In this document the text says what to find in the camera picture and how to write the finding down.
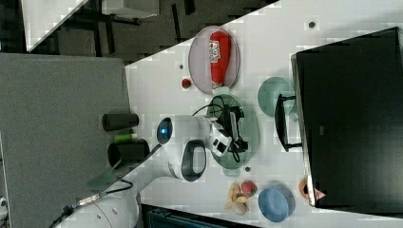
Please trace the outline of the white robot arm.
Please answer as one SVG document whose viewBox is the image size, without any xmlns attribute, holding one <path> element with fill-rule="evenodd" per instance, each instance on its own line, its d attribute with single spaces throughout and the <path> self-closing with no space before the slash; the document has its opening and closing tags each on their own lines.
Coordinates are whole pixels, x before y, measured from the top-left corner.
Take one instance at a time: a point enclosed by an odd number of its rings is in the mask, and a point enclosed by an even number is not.
<svg viewBox="0 0 403 228">
<path fill-rule="evenodd" d="M 205 115 L 176 115 L 161 120 L 157 145 L 105 191 L 81 199 L 64 210 L 49 228 L 135 228 L 139 219 L 137 195 L 159 177 L 196 181 L 206 169 L 207 155 L 240 161 L 248 149 L 240 135 L 239 106 L 213 104 Z"/>
</svg>

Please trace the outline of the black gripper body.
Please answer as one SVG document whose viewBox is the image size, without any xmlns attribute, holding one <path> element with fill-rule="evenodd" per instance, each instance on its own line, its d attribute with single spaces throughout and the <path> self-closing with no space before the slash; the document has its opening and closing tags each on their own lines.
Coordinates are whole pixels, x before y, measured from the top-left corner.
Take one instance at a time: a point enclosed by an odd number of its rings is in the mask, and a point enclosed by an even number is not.
<svg viewBox="0 0 403 228">
<path fill-rule="evenodd" d="M 243 117 L 243 110 L 239 106 L 226 105 L 221 111 L 219 123 L 235 141 L 240 140 L 239 120 Z"/>
</svg>

